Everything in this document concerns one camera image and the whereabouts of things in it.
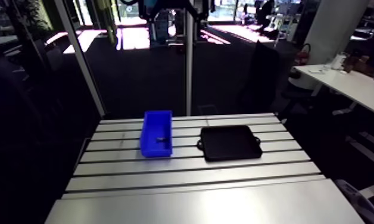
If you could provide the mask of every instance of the aluminum table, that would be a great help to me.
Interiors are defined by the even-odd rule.
[[[142,123],[100,122],[47,223],[363,223],[272,113],[174,117],[170,158],[141,156]],[[200,130],[221,125],[248,125],[262,157],[207,163]]]

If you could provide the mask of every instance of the plastic bin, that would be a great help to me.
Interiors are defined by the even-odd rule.
[[[172,112],[146,111],[140,136],[145,157],[169,157],[172,154]]]

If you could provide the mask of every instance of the black baking tray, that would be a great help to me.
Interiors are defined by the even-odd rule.
[[[207,161],[260,158],[262,155],[259,138],[246,125],[204,127],[197,147],[203,150]]]

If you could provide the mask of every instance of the chair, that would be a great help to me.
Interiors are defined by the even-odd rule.
[[[242,113],[270,111],[276,95],[276,78],[279,71],[279,53],[257,42],[251,58],[248,79],[238,94],[237,102]]]

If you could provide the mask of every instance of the metal worktable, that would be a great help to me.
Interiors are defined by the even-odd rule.
[[[142,122],[100,122],[47,223],[363,223],[272,113],[174,117],[171,158],[140,155]],[[220,125],[248,125],[262,157],[207,163],[200,130]]]

